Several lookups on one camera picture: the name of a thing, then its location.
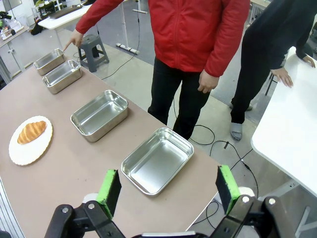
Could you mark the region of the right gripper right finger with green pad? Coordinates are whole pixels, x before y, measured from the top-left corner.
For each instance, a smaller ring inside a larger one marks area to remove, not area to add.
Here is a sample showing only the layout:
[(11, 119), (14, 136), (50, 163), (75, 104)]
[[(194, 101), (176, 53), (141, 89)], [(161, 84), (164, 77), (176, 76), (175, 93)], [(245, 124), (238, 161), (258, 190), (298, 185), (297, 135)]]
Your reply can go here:
[(211, 234), (212, 238), (235, 238), (244, 226), (251, 226), (261, 238), (294, 238), (295, 231), (279, 197), (263, 201), (242, 194), (227, 165), (218, 166), (216, 187), (225, 217)]

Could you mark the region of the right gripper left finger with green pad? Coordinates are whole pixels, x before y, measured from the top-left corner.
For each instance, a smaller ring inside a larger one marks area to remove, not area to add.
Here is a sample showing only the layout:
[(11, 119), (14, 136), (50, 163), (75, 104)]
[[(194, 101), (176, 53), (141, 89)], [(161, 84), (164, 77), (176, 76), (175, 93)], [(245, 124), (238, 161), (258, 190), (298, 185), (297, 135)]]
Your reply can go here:
[(123, 238), (112, 221), (120, 190), (118, 170), (108, 170), (96, 199), (77, 208), (69, 204), (56, 207), (45, 237), (82, 238), (87, 232), (96, 232), (100, 238)]

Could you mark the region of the red jacket person's left hand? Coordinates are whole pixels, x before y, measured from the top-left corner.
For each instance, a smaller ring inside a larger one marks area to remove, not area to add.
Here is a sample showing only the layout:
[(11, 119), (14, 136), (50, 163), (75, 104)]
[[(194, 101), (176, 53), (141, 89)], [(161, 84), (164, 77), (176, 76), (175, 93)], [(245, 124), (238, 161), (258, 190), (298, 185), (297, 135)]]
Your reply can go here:
[(213, 77), (203, 70), (199, 77), (198, 91), (203, 93), (210, 93), (218, 85), (219, 77)]

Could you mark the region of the dark clothed person's right hand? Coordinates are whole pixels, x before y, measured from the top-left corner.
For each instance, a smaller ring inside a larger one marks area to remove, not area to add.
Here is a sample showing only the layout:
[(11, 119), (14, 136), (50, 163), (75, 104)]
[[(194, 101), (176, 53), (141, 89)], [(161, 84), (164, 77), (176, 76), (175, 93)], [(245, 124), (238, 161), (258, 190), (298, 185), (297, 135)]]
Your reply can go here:
[(278, 81), (281, 81), (285, 86), (293, 87), (293, 82), (285, 68), (271, 69), (270, 72), (277, 77)]

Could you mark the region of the dark clothed person's left hand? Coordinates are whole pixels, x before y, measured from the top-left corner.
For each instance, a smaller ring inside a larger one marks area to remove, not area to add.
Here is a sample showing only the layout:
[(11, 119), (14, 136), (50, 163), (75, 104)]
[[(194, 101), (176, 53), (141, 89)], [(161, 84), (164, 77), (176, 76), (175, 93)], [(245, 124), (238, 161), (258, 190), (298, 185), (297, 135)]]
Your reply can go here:
[(313, 67), (313, 68), (316, 67), (314, 60), (313, 60), (310, 56), (305, 56), (305, 57), (303, 57), (303, 61), (304, 61), (305, 63), (308, 63), (308, 64), (309, 64), (311, 67)]

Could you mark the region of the red jacket person's right hand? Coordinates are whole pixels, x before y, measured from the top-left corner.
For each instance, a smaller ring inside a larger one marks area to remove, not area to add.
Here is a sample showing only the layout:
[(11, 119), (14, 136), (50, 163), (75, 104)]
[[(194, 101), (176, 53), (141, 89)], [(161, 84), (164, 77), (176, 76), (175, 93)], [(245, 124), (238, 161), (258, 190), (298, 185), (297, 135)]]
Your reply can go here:
[(69, 41), (66, 43), (63, 51), (65, 51), (71, 44), (75, 45), (76, 47), (80, 47), (83, 40), (83, 34), (79, 33), (76, 29), (72, 32), (72, 35)]

